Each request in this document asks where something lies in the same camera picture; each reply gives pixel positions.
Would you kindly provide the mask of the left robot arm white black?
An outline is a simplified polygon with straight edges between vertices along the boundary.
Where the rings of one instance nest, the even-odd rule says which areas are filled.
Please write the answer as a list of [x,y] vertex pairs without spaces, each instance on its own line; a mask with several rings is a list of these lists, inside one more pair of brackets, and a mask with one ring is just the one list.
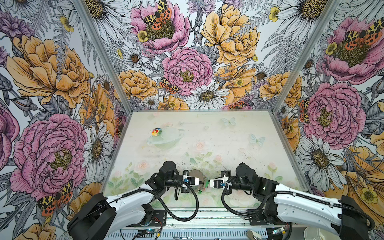
[[163,163],[144,184],[122,195],[105,197],[98,193],[81,208],[67,225],[74,240],[103,240],[108,234],[130,225],[146,225],[153,216],[151,202],[162,201],[169,188],[180,189],[188,182],[172,161]]

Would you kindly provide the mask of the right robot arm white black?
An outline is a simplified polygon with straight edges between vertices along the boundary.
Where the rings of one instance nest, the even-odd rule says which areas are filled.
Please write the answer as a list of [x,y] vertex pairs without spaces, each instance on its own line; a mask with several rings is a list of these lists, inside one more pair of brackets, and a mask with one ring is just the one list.
[[[223,206],[232,214],[251,221],[271,225],[301,224],[337,235],[342,240],[367,240],[376,224],[354,199],[326,198],[301,192],[257,175],[245,163],[237,166],[235,174],[222,171],[220,178],[211,181],[213,188],[221,189]],[[245,212],[230,207],[225,197],[232,191],[245,192],[260,205]]]

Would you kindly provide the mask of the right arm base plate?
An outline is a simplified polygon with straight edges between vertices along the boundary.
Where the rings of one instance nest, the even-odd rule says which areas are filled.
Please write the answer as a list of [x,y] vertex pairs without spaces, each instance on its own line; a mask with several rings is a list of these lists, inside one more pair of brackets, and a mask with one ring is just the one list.
[[251,226],[284,226],[286,222],[278,218],[277,212],[262,210],[255,215],[244,217],[248,220]]

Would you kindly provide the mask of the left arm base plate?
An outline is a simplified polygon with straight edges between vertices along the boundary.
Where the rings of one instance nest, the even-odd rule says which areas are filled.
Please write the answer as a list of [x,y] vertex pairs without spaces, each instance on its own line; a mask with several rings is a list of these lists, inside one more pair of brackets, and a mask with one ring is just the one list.
[[142,227],[164,227],[167,221],[167,212],[165,210],[154,210],[146,213],[144,218],[139,222]]

